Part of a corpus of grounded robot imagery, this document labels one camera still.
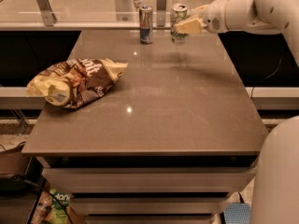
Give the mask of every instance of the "desk drawer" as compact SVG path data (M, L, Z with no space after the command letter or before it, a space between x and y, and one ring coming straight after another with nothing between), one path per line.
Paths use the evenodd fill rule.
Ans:
M85 217L86 224L210 224L211 216Z
M43 176L66 193L235 192L254 177L248 168L48 169Z
M227 206L226 198L72 198L79 215L212 215Z

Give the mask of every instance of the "desk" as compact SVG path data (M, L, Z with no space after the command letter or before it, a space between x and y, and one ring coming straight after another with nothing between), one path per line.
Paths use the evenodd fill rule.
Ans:
M169 36L141 45L137 31L84 32L76 57L127 60L127 70L79 110L45 105L23 149L88 223L209 216L254 177L267 131L222 43L203 34L178 47Z

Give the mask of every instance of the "chip bag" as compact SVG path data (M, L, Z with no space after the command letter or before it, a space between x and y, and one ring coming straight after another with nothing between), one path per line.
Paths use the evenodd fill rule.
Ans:
M128 63L109 59L76 59L56 63L27 85L28 96L44 96L52 105L78 108L105 93L123 74Z

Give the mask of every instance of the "gray tabletop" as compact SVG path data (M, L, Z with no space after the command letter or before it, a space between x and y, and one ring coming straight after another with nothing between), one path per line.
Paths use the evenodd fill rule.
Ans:
M121 79L76 111L46 104L23 154L32 156L248 155L267 131L216 35L185 46L157 31L83 34L78 58L126 60Z

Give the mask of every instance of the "can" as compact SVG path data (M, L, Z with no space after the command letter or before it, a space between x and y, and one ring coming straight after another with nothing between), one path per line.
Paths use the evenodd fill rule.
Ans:
M176 3L171 7L170 21L171 21L171 40L176 45L184 45L188 34L179 34L175 31L174 25L179 21L186 20L190 15L190 9L186 4Z
M139 9L140 42L152 43L152 7L142 6Z

